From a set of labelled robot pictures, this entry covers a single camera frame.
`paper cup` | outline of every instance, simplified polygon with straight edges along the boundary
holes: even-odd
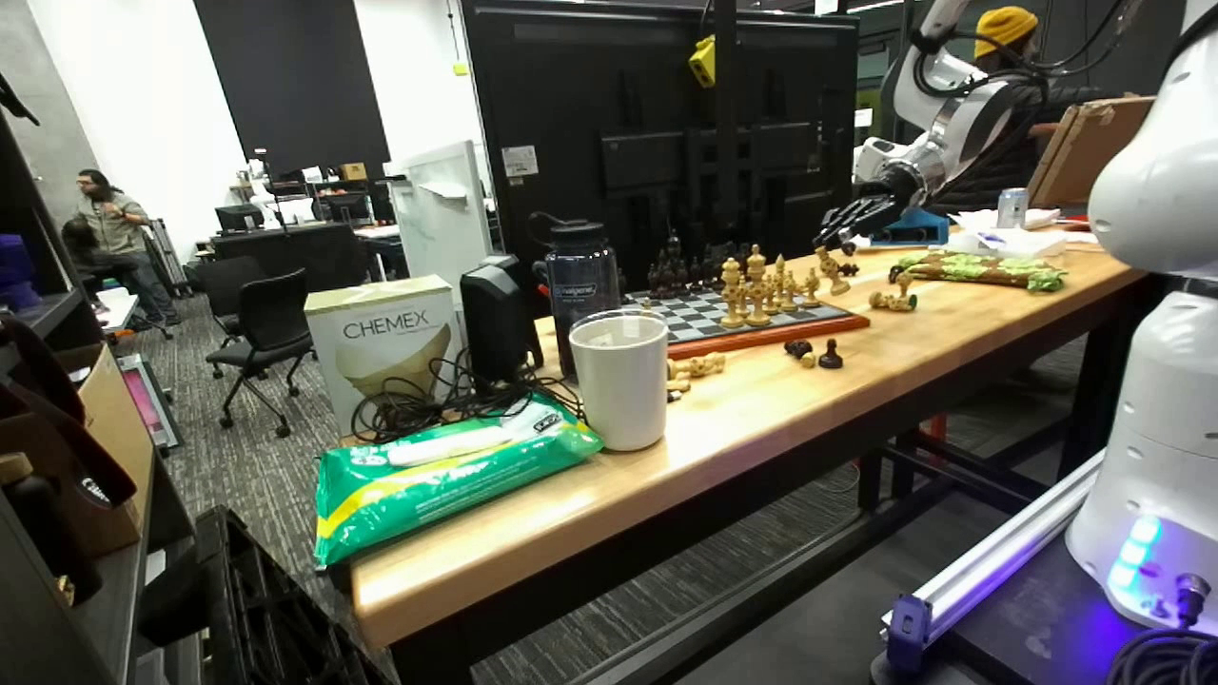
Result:
[[[602,310],[570,326],[579,404],[613,454],[649,449],[665,431],[672,326],[645,310]]]

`gray floor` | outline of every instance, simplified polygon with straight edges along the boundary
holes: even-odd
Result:
[[[176,418],[188,445],[167,456],[171,479],[192,513],[234,505],[264,548],[333,609],[336,596],[329,583],[314,574],[314,463],[336,433],[319,369],[314,361],[301,369],[304,390],[295,398],[282,390],[282,373],[264,379],[264,387],[285,404],[289,437],[275,437],[275,418],[251,394],[235,398],[235,425],[220,431],[220,394],[234,373],[212,379],[202,361],[220,335],[210,323],[202,295],[183,300],[183,310],[188,323],[178,326],[178,337],[166,342],[159,335],[141,335],[127,346],[141,348],[159,383],[176,394]],[[1079,346],[1068,346],[1042,361],[1038,375],[1071,379],[1073,369]],[[991,398],[958,406],[953,416],[953,440],[991,454],[1054,416],[1061,416],[1060,390],[1013,379]],[[690,612],[714,588],[730,586],[792,545],[832,532],[851,518],[852,466],[842,466],[480,663],[475,681],[570,681],[606,653],[640,644],[665,621]],[[908,532],[832,579],[824,588],[810,588],[788,612],[767,621],[721,657],[692,668],[690,681],[740,681],[742,674],[754,681],[808,681],[808,668],[835,674],[828,681],[862,681],[867,666],[865,653],[876,645],[876,617],[894,588],[931,579],[991,526],[995,518],[986,510],[974,513],[967,503],[934,510],[923,526],[931,532]]]

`yellow object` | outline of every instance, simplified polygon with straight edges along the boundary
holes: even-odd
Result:
[[[980,17],[974,59],[995,52],[998,45],[1013,45],[1032,35],[1038,17],[1021,3],[995,6]]]
[[[692,45],[690,72],[702,88],[716,88],[716,35]]]

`white robot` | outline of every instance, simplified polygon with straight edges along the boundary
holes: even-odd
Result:
[[[1018,77],[943,52],[967,0],[937,0],[901,59],[894,114],[915,146],[865,142],[857,182],[910,205],[962,173],[1009,123]],[[1093,233],[1125,261],[1183,279],[1137,326],[1101,474],[1071,522],[1071,555],[1108,601],[1153,626],[1218,636],[1218,0],[1187,0],[1183,35],[1137,135],[1093,187]]]

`black metal table frame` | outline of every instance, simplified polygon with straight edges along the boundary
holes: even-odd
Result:
[[[759,626],[777,609],[792,606],[815,583],[832,579],[923,510],[941,503],[957,485],[974,493],[998,493],[1002,505],[1021,505],[1032,484],[1005,474],[1002,466],[1032,456],[1061,437],[1061,472],[1079,466],[1108,440],[1112,406],[1118,394],[1125,356],[1137,318],[1163,300],[1167,283],[1144,279],[1112,295],[1084,305],[1082,310],[1038,326],[950,375],[890,398],[819,440],[792,449],[740,479],[705,489],[597,548],[588,548],[551,569],[525,579],[456,617],[447,617],[394,645],[394,663],[410,681],[474,681],[474,666],[523,636],[544,626],[549,621],[588,606],[592,596],[645,574],[659,558],[686,553],[690,545],[735,526],[740,518],[777,503],[781,493],[842,466],[857,456],[862,518],[852,518],[835,536],[819,536],[788,553],[781,562],[735,583],[730,588],[709,596],[696,612],[665,624],[602,666],[588,668],[579,681],[672,681],[709,653],[723,649],[742,630]],[[991,456],[970,456],[953,445],[917,437],[917,422],[958,406],[958,398],[986,390],[1002,373],[1032,366],[1038,354],[1090,335],[1084,366],[1079,375],[1079,394],[1071,418],[1030,433],[1021,445]],[[882,498],[882,463],[890,466],[890,498]],[[915,472],[937,472],[927,485],[915,485]]]

